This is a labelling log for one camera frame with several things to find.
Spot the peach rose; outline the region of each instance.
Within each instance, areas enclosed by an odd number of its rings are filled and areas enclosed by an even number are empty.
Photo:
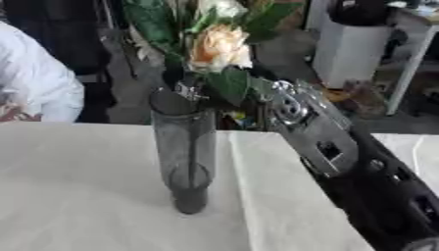
[[[220,73],[227,66],[252,68],[250,47],[244,43],[248,36],[241,27],[208,27],[194,41],[190,52],[190,69]]]

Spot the black chair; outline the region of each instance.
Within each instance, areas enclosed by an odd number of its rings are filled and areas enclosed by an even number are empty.
[[[111,54],[100,40],[91,0],[4,0],[8,21],[35,38],[76,75],[96,75],[85,82],[85,106],[78,121],[108,123],[116,105],[107,69]]]

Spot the white box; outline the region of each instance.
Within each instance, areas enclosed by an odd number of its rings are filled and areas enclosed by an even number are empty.
[[[347,26],[325,14],[313,68],[330,89],[347,80],[372,80],[390,37],[389,26]]]

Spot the table leg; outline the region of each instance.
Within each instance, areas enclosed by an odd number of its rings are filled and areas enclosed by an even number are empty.
[[[438,31],[437,29],[438,28],[436,25],[430,26],[426,31],[424,38],[415,46],[415,50],[413,51],[409,62],[404,68],[404,72],[401,75],[398,84],[396,85],[396,88],[390,98],[387,115],[394,115],[398,110],[398,107],[400,106],[401,101],[403,100],[403,97],[406,94],[410,83],[412,82],[412,79],[414,78],[416,70],[419,67],[420,62],[422,61],[425,52],[430,46],[434,35]]]

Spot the person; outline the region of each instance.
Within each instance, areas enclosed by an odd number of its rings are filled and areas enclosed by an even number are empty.
[[[0,122],[73,123],[83,98],[72,71],[33,38],[0,22]]]

